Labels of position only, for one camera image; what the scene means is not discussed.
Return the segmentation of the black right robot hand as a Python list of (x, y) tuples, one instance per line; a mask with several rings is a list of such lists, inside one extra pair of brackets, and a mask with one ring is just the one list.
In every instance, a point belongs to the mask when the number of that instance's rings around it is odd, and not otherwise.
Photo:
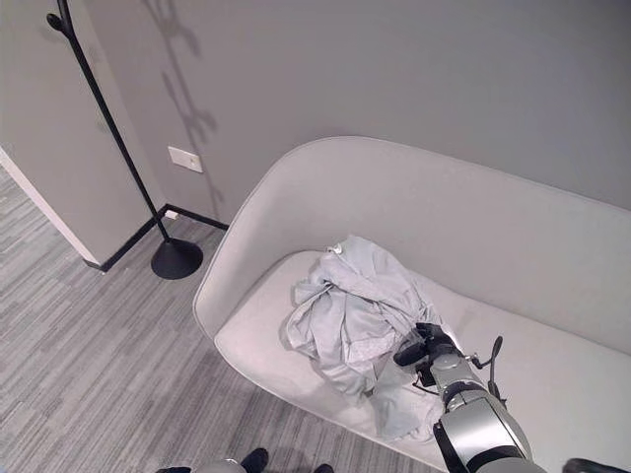
[(425, 358), (432, 363), (453, 347), (450, 336), (437, 324), (418, 322), (410, 334), (412, 338), (404, 341), (393, 355), (394, 362), (400, 367), (416, 364)]

